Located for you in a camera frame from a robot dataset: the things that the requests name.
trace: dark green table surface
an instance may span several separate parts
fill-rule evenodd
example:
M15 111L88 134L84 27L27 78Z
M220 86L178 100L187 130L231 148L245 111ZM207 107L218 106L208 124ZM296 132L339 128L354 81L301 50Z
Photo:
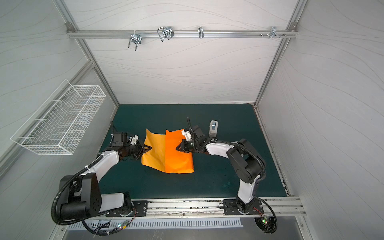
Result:
M138 135L143 141L145 128L152 133L199 125L208 135L211 120L218 121L217 139L247 139L266 161L267 177L260 183L260 197L285 197L272 156L250 104L122 104L113 123L118 131ZM101 149L111 141L111 130ZM129 192L133 199L235 197L239 178L228 159L194 153L194 173L167 174L143 166L140 161L121 161L100 181L102 194Z

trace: white wall panel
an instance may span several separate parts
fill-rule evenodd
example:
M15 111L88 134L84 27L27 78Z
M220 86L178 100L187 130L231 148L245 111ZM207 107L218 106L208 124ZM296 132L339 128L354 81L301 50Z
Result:
M285 29L297 0L65 0L81 30Z
M97 84L106 90L94 70L80 84ZM0 181L1 239L48 239L55 227L51 204L59 182L95 158L115 106L107 96L71 156L39 156L25 150Z
M121 104L254 102L279 40L87 40Z
M383 13L308 1L259 105L314 239L384 239Z
M297 0L65 0L81 30L285 29ZM279 40L128 39L87 43L120 103L251 103Z
M2 1L0 21L1 156L16 130L87 59L51 0Z

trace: orange cloth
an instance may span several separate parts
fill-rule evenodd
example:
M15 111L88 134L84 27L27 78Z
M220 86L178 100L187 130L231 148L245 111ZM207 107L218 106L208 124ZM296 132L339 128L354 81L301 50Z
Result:
M148 129L144 144L152 149L141 157L141 164L166 172L166 136L164 134L151 133Z
M151 133L147 129L144 144L152 149L143 154L141 164L166 173L191 173L194 172L192 153L176 151L176 147L185 137L182 130L166 134Z
M185 137L182 130L169 132L166 130L166 172L191 173L194 172L192 153L176 150L176 147Z

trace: enclosure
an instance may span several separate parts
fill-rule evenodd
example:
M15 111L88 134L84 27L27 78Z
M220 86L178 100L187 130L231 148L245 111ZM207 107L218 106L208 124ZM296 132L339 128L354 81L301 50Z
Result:
M384 238L383 0L0 6L1 239L93 239L52 221L62 177L88 167L113 126L144 142L146 129L185 129L187 117L203 132L217 121L217 139L247 139L262 156L257 194L277 231L259 230L256 210L225 215L238 175L193 153L187 174L113 166L101 193L129 192L148 210L104 238Z

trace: white wire basket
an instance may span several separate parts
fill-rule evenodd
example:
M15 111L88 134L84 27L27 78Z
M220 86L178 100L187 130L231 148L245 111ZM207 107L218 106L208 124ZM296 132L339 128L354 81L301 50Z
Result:
M98 85L65 80L11 140L38 155L72 155L105 97Z

